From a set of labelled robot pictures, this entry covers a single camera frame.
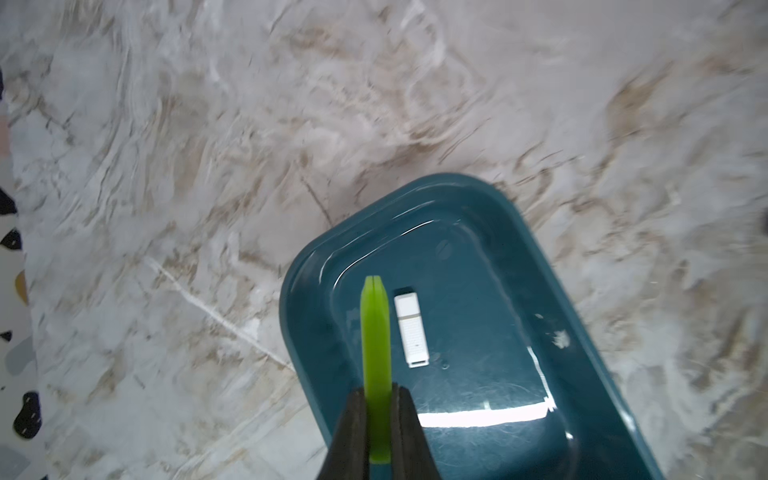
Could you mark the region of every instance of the dust speck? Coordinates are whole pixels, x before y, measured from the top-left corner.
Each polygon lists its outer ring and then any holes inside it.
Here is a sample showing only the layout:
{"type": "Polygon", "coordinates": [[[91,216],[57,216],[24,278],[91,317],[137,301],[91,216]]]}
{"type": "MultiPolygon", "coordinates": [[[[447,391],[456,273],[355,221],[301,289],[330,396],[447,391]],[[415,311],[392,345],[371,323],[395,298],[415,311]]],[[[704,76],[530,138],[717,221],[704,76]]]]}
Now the dust speck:
{"type": "Polygon", "coordinates": [[[565,330],[558,330],[554,333],[554,340],[552,340],[552,343],[559,349],[564,349],[571,345],[571,337],[565,330]]]}

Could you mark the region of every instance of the teal plastic tray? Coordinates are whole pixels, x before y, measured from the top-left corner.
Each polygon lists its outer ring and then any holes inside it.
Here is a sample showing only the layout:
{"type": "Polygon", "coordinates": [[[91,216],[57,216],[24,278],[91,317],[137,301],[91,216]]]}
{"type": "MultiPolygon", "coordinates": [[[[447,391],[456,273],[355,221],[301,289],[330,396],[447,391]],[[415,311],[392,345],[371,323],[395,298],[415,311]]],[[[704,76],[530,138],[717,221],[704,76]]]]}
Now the teal plastic tray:
{"type": "Polygon", "coordinates": [[[392,314],[396,291],[419,295],[430,363],[406,365],[392,318],[392,379],[410,389],[445,480],[663,478],[518,211],[458,174],[375,202],[286,275],[280,325],[326,443],[362,385],[366,275],[382,277],[392,314]]]}

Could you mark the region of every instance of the white marble surface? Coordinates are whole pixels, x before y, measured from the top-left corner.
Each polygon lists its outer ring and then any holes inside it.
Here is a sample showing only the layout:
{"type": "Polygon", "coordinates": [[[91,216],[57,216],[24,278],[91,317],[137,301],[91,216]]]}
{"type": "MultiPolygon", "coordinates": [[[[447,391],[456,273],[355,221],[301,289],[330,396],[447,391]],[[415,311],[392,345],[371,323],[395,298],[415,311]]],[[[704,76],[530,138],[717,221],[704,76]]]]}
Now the white marble surface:
{"type": "Polygon", "coordinates": [[[669,478],[768,471],[759,0],[6,0],[51,478],[313,478],[277,319],[423,174],[524,212],[669,478]]]}

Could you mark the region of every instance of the tray rim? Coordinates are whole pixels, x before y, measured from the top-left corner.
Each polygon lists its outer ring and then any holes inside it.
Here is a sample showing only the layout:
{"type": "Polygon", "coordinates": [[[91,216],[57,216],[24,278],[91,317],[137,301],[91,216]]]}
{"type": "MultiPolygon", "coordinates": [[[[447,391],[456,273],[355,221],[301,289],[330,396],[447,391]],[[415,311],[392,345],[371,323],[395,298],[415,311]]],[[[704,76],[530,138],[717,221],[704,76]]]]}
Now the tray rim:
{"type": "MultiPolygon", "coordinates": [[[[504,210],[518,231],[526,233],[522,235],[522,241],[528,248],[528,251],[531,252],[536,266],[542,272],[546,283],[554,294],[555,299],[560,304],[560,307],[562,308],[565,316],[565,321],[568,322],[568,324],[571,326],[573,332],[578,338],[579,343],[582,345],[582,348],[584,348],[592,368],[597,373],[603,388],[605,388],[605,391],[611,399],[614,408],[619,413],[624,426],[627,428],[627,432],[632,439],[637,452],[640,454],[640,457],[643,459],[643,462],[647,466],[651,477],[655,480],[664,480],[664,475],[662,474],[656,459],[653,456],[653,452],[650,450],[650,446],[645,442],[645,438],[640,431],[640,426],[637,424],[634,413],[632,413],[630,410],[629,405],[624,400],[624,397],[621,396],[621,393],[619,392],[618,387],[616,387],[614,380],[611,378],[611,374],[608,372],[597,347],[595,347],[592,343],[592,338],[589,336],[589,333],[584,327],[584,324],[581,322],[581,318],[576,313],[573,303],[565,293],[565,290],[560,284],[560,280],[558,280],[558,278],[555,276],[550,263],[547,261],[544,252],[541,250],[538,242],[534,238],[534,234],[528,228],[525,220],[523,220],[522,215],[518,212],[515,205],[504,194],[496,190],[492,185],[466,174],[429,174],[423,177],[419,177],[403,185],[402,187],[397,188],[393,192],[374,201],[369,206],[364,207],[357,213],[347,217],[338,225],[330,227],[328,230],[321,233],[317,238],[309,242],[298,253],[298,255],[296,255],[296,257],[293,259],[293,262],[291,262],[291,265],[286,272],[285,278],[283,279],[283,285],[280,287],[280,334],[283,336],[283,341],[286,344],[288,354],[291,358],[291,363],[293,364],[293,368],[296,370],[296,376],[299,378],[299,382],[302,390],[304,391],[304,395],[310,404],[310,408],[312,409],[312,414],[315,417],[315,421],[317,422],[318,418],[323,417],[322,415],[319,415],[319,403],[317,402],[317,398],[315,397],[314,392],[311,388],[309,388],[309,380],[306,377],[306,371],[304,370],[303,365],[293,361],[297,355],[296,347],[293,344],[293,339],[290,337],[290,335],[286,334],[288,328],[288,318],[286,314],[287,298],[289,296],[290,287],[293,285],[293,282],[296,279],[296,275],[298,274],[301,266],[310,257],[310,255],[312,255],[312,253],[314,253],[318,247],[320,247],[326,241],[334,237],[338,237],[341,233],[346,232],[368,217],[371,217],[381,210],[384,210],[386,207],[394,204],[401,198],[407,197],[409,194],[411,194],[411,192],[420,190],[425,187],[433,187],[437,185],[455,185],[458,187],[469,187],[474,188],[475,190],[480,190],[482,193],[488,195],[504,210]]],[[[330,428],[333,426],[331,425],[329,427],[328,425],[321,424],[321,422],[317,422],[317,424],[320,432],[323,434],[323,438],[325,439],[326,444],[329,445],[331,438],[333,437],[333,432],[330,430],[330,428]]]]}

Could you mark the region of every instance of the patterned fabric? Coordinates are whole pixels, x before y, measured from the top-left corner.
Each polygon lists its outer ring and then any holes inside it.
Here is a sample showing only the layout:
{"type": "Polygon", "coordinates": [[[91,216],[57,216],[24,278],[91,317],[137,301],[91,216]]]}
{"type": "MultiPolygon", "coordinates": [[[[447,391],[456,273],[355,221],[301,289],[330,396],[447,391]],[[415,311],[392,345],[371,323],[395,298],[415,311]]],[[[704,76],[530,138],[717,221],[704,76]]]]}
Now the patterned fabric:
{"type": "Polygon", "coordinates": [[[0,480],[40,480],[47,476],[38,372],[2,93],[0,72],[0,480]]]}

